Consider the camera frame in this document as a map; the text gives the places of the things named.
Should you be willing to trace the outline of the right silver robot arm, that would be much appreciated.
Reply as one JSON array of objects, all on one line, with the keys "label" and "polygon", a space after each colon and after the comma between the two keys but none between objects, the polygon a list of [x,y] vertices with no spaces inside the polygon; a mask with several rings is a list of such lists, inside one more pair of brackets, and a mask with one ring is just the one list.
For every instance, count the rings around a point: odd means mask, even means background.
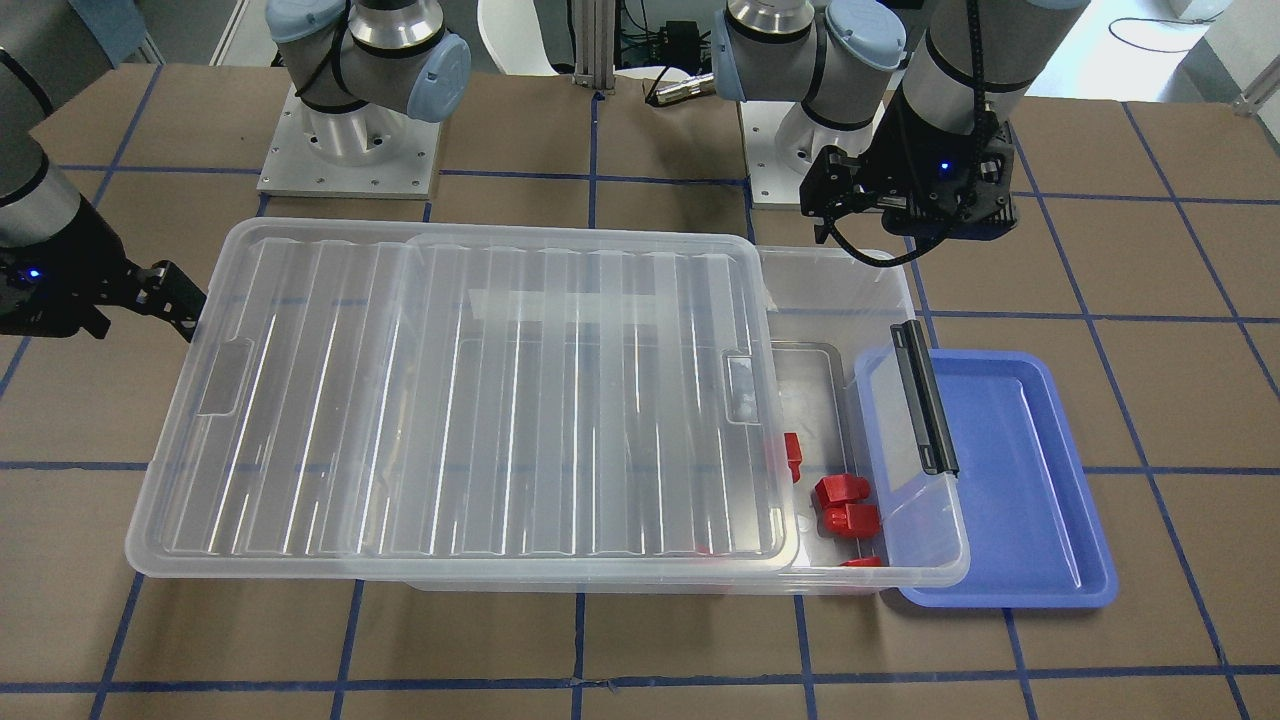
[{"label": "right silver robot arm", "polygon": [[[468,45],[435,1],[270,1],[265,20],[296,97],[320,117],[376,108],[440,122],[458,106]],[[118,306],[191,340],[205,292],[175,264],[141,266],[32,131],[145,42],[133,1],[3,4],[4,334],[104,338]]]}]

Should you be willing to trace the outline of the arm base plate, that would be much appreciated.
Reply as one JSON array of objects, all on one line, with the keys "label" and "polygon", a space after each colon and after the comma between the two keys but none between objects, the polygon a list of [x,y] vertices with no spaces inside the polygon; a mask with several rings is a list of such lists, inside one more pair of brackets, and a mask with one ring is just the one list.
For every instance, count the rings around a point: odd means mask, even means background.
[{"label": "arm base plate", "polygon": [[870,124],[855,131],[818,126],[796,102],[741,102],[739,113],[753,205],[797,210],[800,183],[819,151],[837,146],[850,158],[865,152],[884,104],[878,104]]},{"label": "arm base plate", "polygon": [[442,127],[374,105],[320,113],[289,87],[257,191],[273,197],[426,200]]}]

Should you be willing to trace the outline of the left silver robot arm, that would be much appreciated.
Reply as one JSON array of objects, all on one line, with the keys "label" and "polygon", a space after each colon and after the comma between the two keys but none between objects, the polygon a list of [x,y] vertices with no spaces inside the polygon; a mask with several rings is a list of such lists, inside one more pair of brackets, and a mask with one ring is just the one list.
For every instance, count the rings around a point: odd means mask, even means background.
[{"label": "left silver robot arm", "polygon": [[1018,225],[1010,117],[1085,8],[941,1],[910,45],[879,1],[728,1],[710,29],[716,91],[792,105],[817,243],[861,258],[838,222],[877,210],[915,259]]}]

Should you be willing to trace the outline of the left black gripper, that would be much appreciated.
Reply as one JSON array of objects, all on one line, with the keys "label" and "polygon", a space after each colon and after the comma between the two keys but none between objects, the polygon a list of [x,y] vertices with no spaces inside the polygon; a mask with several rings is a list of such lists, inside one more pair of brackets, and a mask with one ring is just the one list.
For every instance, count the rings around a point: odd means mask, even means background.
[{"label": "left black gripper", "polygon": [[961,101],[961,122],[960,132],[941,129],[899,90],[860,163],[835,145],[817,151],[800,183],[800,211],[812,215],[814,242],[854,245],[842,223],[879,220],[883,209],[873,193],[891,201],[882,225],[918,242],[938,233],[991,241],[1014,229],[1009,124],[991,109],[977,113],[970,94]]}]

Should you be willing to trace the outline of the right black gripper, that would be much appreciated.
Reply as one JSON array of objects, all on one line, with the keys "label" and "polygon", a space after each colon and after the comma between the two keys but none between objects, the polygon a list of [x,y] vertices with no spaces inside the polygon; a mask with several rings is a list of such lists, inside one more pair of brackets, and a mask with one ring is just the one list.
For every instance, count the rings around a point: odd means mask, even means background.
[{"label": "right black gripper", "polygon": [[170,325],[187,343],[196,334],[205,292],[173,261],[141,268],[87,200],[50,238],[1,251],[1,333],[106,337],[100,305],[127,306]]}]

